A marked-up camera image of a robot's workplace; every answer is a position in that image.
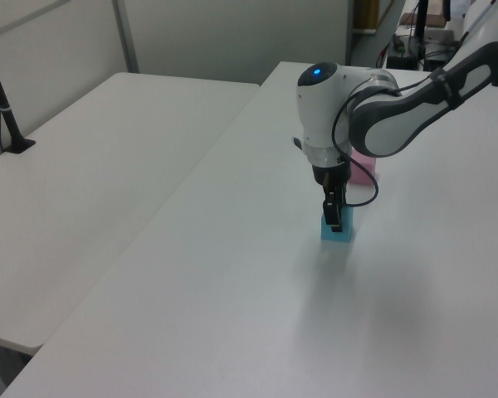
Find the table surface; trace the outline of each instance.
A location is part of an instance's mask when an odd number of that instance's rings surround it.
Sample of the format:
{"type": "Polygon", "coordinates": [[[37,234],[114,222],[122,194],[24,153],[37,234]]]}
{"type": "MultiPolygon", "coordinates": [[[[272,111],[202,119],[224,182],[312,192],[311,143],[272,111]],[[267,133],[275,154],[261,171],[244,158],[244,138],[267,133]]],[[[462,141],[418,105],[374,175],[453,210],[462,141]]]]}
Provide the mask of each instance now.
{"type": "Polygon", "coordinates": [[[498,89],[378,160],[346,245],[291,143],[306,67],[277,67],[4,398],[498,397],[498,89]]]}
{"type": "Polygon", "coordinates": [[[0,156],[0,344],[45,343],[257,89],[114,75],[0,156]]]}

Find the white wall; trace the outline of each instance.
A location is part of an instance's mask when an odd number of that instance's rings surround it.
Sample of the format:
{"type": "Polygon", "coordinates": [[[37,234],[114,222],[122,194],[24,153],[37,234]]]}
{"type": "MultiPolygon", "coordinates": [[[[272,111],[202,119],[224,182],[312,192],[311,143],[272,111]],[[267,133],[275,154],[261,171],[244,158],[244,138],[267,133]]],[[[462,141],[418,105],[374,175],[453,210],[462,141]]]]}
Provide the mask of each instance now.
{"type": "Polygon", "coordinates": [[[0,36],[0,77],[23,135],[121,71],[110,0],[72,0],[0,36]]]}
{"type": "Polygon", "coordinates": [[[257,84],[280,61],[344,64],[349,3],[119,1],[141,73],[257,84]]]}

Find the black cable clip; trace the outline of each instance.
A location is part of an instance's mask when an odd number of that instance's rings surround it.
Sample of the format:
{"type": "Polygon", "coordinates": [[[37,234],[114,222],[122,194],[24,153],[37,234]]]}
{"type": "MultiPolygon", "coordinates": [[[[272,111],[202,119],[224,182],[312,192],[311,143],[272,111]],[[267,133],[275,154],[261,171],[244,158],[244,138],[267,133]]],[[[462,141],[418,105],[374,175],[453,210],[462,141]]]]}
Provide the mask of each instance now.
{"type": "Polygon", "coordinates": [[[444,99],[448,103],[448,107],[450,108],[450,110],[458,108],[461,104],[463,104],[463,102],[465,102],[463,101],[463,99],[461,99],[459,91],[454,87],[454,84],[451,82],[450,76],[444,69],[438,68],[433,71],[428,77],[432,79],[435,87],[444,96],[444,99]]]}

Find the white robot link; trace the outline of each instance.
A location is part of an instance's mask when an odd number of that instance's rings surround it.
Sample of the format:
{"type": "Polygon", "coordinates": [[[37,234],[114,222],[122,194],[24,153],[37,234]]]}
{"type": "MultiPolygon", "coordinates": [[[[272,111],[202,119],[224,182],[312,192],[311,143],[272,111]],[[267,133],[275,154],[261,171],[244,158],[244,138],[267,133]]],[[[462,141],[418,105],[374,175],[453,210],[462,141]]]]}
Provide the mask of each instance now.
{"type": "Polygon", "coordinates": [[[329,62],[308,68],[297,83],[304,140],[294,142],[324,188],[325,221],[332,231],[342,231],[344,206],[364,206],[378,194],[376,180],[369,175],[374,196],[364,203],[346,202],[350,162],[355,163],[352,147],[374,158],[394,155],[497,77],[498,0],[474,17],[451,61],[413,86],[399,88],[386,70],[329,62]]]}

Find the black cable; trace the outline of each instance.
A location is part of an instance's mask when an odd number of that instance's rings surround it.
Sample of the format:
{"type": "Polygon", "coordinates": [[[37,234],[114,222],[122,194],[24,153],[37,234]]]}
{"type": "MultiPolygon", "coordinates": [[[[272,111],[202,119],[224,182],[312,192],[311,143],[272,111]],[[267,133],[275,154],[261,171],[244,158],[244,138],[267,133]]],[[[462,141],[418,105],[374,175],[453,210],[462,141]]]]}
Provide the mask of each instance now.
{"type": "Polygon", "coordinates": [[[0,110],[0,150],[3,151],[3,145],[2,145],[2,111],[0,110]]]}
{"type": "Polygon", "coordinates": [[[417,3],[417,6],[415,6],[415,8],[413,9],[412,14],[411,14],[412,15],[412,21],[411,21],[411,25],[409,26],[408,52],[409,52],[409,55],[412,56],[413,58],[415,58],[417,60],[417,62],[420,64],[420,66],[422,66],[422,68],[424,69],[424,64],[419,59],[419,56],[416,56],[413,53],[412,47],[411,47],[411,44],[410,44],[411,40],[412,40],[413,25],[415,25],[415,27],[417,27],[417,22],[413,23],[413,20],[415,19],[415,13],[417,12],[419,4],[420,4],[420,2],[417,3]]]}
{"type": "Polygon", "coordinates": [[[368,201],[364,201],[362,203],[352,203],[352,204],[345,203],[344,206],[347,206],[347,207],[367,206],[369,203],[373,202],[376,199],[376,197],[378,196],[378,192],[379,192],[378,183],[376,181],[376,178],[374,178],[373,174],[371,174],[370,171],[367,170],[367,168],[365,168],[363,165],[361,165],[358,161],[352,159],[343,149],[341,149],[339,147],[338,143],[336,143],[336,141],[335,141],[335,128],[338,125],[339,117],[344,112],[344,110],[347,108],[347,105],[349,104],[349,102],[352,101],[354,98],[356,98],[360,93],[361,93],[361,91],[358,91],[358,92],[352,94],[344,102],[344,104],[341,105],[341,108],[339,109],[338,114],[335,117],[334,125],[332,126],[332,143],[334,144],[334,147],[337,149],[337,151],[339,152],[339,154],[341,155],[342,158],[355,164],[357,168],[359,168],[362,172],[365,173],[365,175],[367,175],[367,177],[369,177],[369,179],[373,182],[373,185],[374,185],[374,194],[368,201]]]}
{"type": "Polygon", "coordinates": [[[419,85],[421,85],[422,83],[424,83],[424,82],[425,82],[426,80],[428,80],[428,79],[429,79],[429,77],[425,77],[424,79],[422,79],[422,80],[418,81],[417,83],[413,83],[412,85],[407,85],[407,86],[405,86],[405,87],[400,87],[400,88],[398,88],[398,89],[396,89],[396,90],[390,90],[389,92],[390,92],[391,94],[397,94],[397,93],[400,93],[400,92],[402,92],[402,91],[406,91],[406,90],[414,89],[415,87],[418,87],[419,85]]]}
{"type": "Polygon", "coordinates": [[[444,54],[450,54],[451,52],[452,50],[437,50],[437,51],[428,52],[424,56],[424,59],[426,60],[429,56],[442,56],[444,54]]]}

